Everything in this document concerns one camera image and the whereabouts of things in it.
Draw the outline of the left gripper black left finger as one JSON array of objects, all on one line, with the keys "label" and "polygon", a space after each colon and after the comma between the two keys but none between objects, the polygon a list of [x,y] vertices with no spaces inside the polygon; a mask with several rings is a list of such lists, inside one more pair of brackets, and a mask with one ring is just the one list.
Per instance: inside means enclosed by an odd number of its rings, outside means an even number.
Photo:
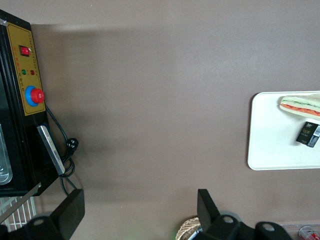
[{"label": "left gripper black left finger", "polygon": [[85,216],[83,189],[73,190],[49,215],[32,219],[26,227],[26,240],[69,240]]}]

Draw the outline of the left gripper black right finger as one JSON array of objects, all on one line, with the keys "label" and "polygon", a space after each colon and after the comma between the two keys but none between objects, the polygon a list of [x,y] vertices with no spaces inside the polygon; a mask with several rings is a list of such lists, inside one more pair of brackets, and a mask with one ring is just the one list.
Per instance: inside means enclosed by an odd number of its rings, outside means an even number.
[{"label": "left gripper black right finger", "polygon": [[197,192],[197,217],[202,227],[197,240],[235,240],[238,236],[239,221],[230,214],[221,214],[207,189]]}]

